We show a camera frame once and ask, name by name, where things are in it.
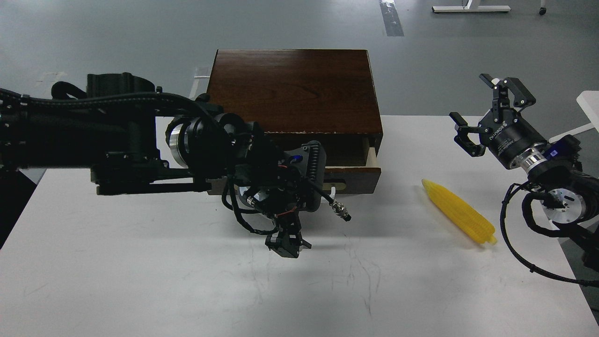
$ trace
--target black cable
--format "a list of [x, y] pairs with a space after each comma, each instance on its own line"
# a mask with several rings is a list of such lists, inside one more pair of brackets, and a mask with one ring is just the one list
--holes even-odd
[[514, 247], [512, 247], [512, 244], [510, 243], [509, 239], [507, 238], [507, 230], [506, 230], [507, 205], [510, 203], [510, 200], [512, 199], [512, 197], [514, 195], [516, 195], [516, 193], [518, 193], [522, 189], [527, 189], [528, 184], [529, 184], [528, 182], [526, 182], [522, 185], [518, 184], [518, 183], [512, 184], [510, 186], [510, 188], [507, 190], [505, 198], [501, 202], [501, 204], [502, 204], [501, 205], [501, 215], [500, 215], [500, 219], [499, 219], [500, 227], [501, 227], [501, 235], [503, 236], [503, 239], [506, 242], [508, 249], [510, 250], [510, 252], [512, 252], [512, 255], [514, 255], [514, 257], [518, 261], [520, 261], [520, 263], [522, 263], [524, 266], [526, 266], [528, 268], [528, 270], [530, 270], [531, 273], [538, 273], [539, 275], [543, 275], [547, 278], [554, 279], [557, 281], [575, 283], [575, 284], [580, 284], [580, 285], [589, 286], [589, 287], [599, 287], [599, 281], [586, 281], [586, 280], [582, 280], [582, 279], [566, 278], [566, 277], [548, 272], [542, 268], [539, 268], [539, 267], [535, 266], [534, 264], [530, 263], [528, 260], [524, 259], [520, 254], [518, 254], [516, 252]]
[[548, 228], [541, 227], [537, 225], [533, 216], [533, 200], [543, 200], [551, 202], [553, 197], [549, 193], [541, 193], [541, 192], [530, 192], [522, 200], [522, 216], [524, 217], [524, 221], [528, 228], [532, 229], [534, 232], [545, 235], [548, 237], [565, 237], [566, 234], [563, 230], [551, 230]]
[[[0, 100], [8, 100], [12, 103], [20, 103], [25, 95], [0, 88]], [[211, 123], [217, 130], [222, 130], [219, 123], [205, 109], [194, 101], [176, 94], [157, 92], [136, 92], [132, 94], [120, 94], [95, 98], [84, 98], [80, 100], [46, 100], [43, 98], [27, 97], [27, 106], [42, 109], [97, 109], [110, 106], [135, 105], [135, 104], [163, 104], [164, 107], [183, 109], [192, 117], [200, 117]]]
[[[223, 193], [220, 196], [220, 199], [221, 199], [223, 205], [225, 205], [225, 207], [227, 207], [230, 210], [233, 210], [233, 205], [229, 204], [229, 202], [226, 199], [228, 191], [229, 191], [229, 180], [226, 181], [225, 188], [223, 189]], [[239, 208], [239, 211], [243, 214], [258, 214], [258, 213], [260, 213], [255, 209], [245, 209], [245, 208]]]
[[227, 185], [229, 187], [229, 195], [231, 196], [231, 204], [233, 206], [233, 213], [235, 213], [235, 219], [237, 219], [237, 222], [239, 222], [239, 224], [243, 228], [248, 230], [250, 233], [258, 234], [258, 235], [269, 235], [269, 234], [277, 233], [279, 231], [278, 226], [275, 226], [272, 230], [254, 229], [241, 215], [239, 204], [237, 203], [237, 197], [235, 196], [235, 187], [233, 186], [233, 182], [230, 177], [228, 179]]
[[335, 200], [333, 200], [333, 198], [331, 198], [330, 195], [328, 195], [327, 193], [325, 193], [318, 185], [316, 185], [315, 182], [313, 182], [312, 180], [310, 180], [309, 178], [305, 178], [304, 179], [318, 194], [322, 195], [322, 197], [324, 197], [329, 204], [332, 204], [333, 202], [335, 202]]
[[71, 83], [63, 81], [58, 81], [54, 83], [54, 85], [52, 86], [51, 93], [52, 98], [54, 98], [55, 100], [70, 100], [71, 98], [69, 97], [69, 95], [79, 100], [87, 98], [87, 93], [85, 93], [85, 91], [79, 89]]

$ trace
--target concrete floor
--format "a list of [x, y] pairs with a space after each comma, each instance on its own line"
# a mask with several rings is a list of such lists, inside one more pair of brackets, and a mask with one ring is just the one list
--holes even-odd
[[[482, 4], [512, 11], [434, 14], [459, 1], [397, 0], [404, 36], [388, 37], [377, 0], [0, 0], [0, 86], [49, 97], [57, 78], [83, 88], [87, 73], [127, 71], [188, 95], [217, 49], [367, 49], [383, 115], [482, 115], [492, 96], [478, 75], [489, 73], [522, 80], [537, 98], [524, 118], [546, 138], [587, 124], [576, 97], [599, 90], [599, 2], [549, 0], [544, 16], [539, 1]], [[581, 140], [598, 176], [599, 134]]]

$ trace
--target yellow corn cob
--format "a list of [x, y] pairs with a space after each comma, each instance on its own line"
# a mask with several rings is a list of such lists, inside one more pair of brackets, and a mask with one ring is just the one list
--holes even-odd
[[493, 236], [495, 227], [469, 204], [447, 188], [430, 180], [423, 179], [422, 186], [432, 202], [471, 239], [480, 244], [497, 243], [497, 239]]

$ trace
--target wooden drawer box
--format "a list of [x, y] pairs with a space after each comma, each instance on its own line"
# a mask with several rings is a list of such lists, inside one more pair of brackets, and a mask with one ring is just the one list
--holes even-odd
[[338, 193], [374, 192], [383, 128], [366, 50], [218, 50], [207, 92], [283, 150], [320, 141]]

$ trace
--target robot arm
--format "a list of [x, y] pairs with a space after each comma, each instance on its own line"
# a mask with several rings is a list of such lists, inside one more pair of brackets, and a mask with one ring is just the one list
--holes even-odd
[[[226, 178], [223, 203], [248, 231], [267, 235], [269, 249], [298, 257], [300, 248], [310, 247], [301, 237], [298, 212], [318, 210], [326, 195], [326, 153], [319, 142], [281, 151], [258, 123], [224, 113], [207, 95], [192, 101], [167, 94], [129, 73], [90, 74], [87, 92], [58, 82], [52, 96], [0, 89], [0, 174], [28, 167], [90, 168], [99, 195], [201, 192], [211, 189], [210, 179]], [[166, 140], [183, 168], [171, 168], [160, 157], [157, 116], [174, 117]], [[193, 182], [154, 183], [185, 177]], [[249, 209], [239, 207], [238, 196]], [[329, 202], [340, 217], [351, 219], [339, 202]], [[274, 228], [255, 230], [242, 213], [261, 213]]]
[[[480, 78], [493, 90], [493, 101], [478, 125], [468, 126], [457, 112], [449, 116], [456, 123], [458, 134], [454, 141], [466, 153], [479, 157], [489, 148], [506, 169], [522, 167], [528, 176], [526, 183], [510, 187], [503, 203], [502, 232], [510, 250], [512, 247], [504, 228], [506, 207], [511, 197], [524, 189], [528, 194], [522, 202], [522, 214], [528, 227], [550, 237], [569, 237], [585, 251], [585, 266], [599, 271], [599, 231], [592, 233], [579, 226], [599, 214], [599, 180], [582, 172], [578, 161], [580, 141], [567, 135], [551, 144], [522, 118], [522, 110], [536, 100], [520, 80], [512, 77], [493, 79], [488, 74], [481, 74]], [[513, 107], [508, 91], [514, 96]], [[478, 145], [468, 138], [470, 133], [479, 135]], [[558, 230], [535, 223], [531, 208], [533, 200], [541, 202], [545, 214]], [[532, 264], [529, 267], [531, 271], [541, 271]], [[586, 285], [599, 286], [599, 282]]]

